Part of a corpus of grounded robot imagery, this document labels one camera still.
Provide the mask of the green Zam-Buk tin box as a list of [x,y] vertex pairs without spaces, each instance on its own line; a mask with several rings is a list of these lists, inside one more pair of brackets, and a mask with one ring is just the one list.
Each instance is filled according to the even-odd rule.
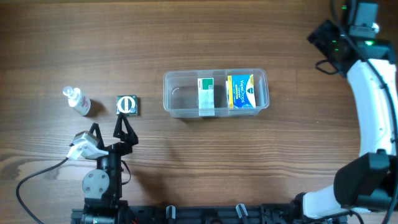
[[124,113],[126,116],[137,116],[139,104],[136,95],[120,95],[116,97],[116,114]]

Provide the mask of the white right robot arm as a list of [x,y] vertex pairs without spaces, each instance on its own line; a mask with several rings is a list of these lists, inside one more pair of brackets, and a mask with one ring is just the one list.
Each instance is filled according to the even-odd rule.
[[360,128],[359,157],[333,184],[295,198],[294,218],[324,221],[345,214],[397,211],[396,57],[389,41],[348,35],[326,20],[309,36],[353,91]]

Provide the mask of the white calamine lotion bottle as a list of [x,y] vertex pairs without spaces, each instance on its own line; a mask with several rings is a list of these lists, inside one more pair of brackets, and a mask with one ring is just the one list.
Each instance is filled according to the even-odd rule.
[[63,94],[68,98],[68,104],[77,113],[86,116],[91,108],[91,100],[79,89],[66,86]]

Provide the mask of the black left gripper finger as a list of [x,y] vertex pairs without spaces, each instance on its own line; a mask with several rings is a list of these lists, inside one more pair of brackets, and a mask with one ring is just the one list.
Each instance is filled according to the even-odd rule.
[[104,147],[104,142],[103,142],[103,138],[101,135],[99,124],[93,123],[91,125],[89,132],[91,134],[94,134],[96,136],[96,138],[98,139],[98,147]]
[[124,113],[118,114],[113,137],[118,138],[122,142],[128,143],[132,146],[139,144],[137,134],[134,132],[132,126],[129,124],[127,116]]

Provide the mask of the white Panadol box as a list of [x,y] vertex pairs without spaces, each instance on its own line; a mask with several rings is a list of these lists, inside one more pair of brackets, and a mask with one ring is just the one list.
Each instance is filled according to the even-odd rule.
[[214,78],[198,79],[199,116],[215,115]]

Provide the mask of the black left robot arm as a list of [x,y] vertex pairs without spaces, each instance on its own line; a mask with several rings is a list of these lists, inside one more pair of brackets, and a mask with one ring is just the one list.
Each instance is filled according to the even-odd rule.
[[85,206],[80,215],[72,215],[72,223],[81,224],[122,224],[131,223],[129,205],[121,200],[122,156],[130,154],[132,147],[139,143],[138,137],[124,113],[119,113],[113,136],[119,142],[104,148],[107,155],[95,159],[96,169],[83,178]]

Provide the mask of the blue VapoDrops box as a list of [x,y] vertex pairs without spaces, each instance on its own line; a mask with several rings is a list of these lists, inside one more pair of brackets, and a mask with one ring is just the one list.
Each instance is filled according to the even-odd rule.
[[228,75],[226,93],[229,109],[255,108],[254,75]]

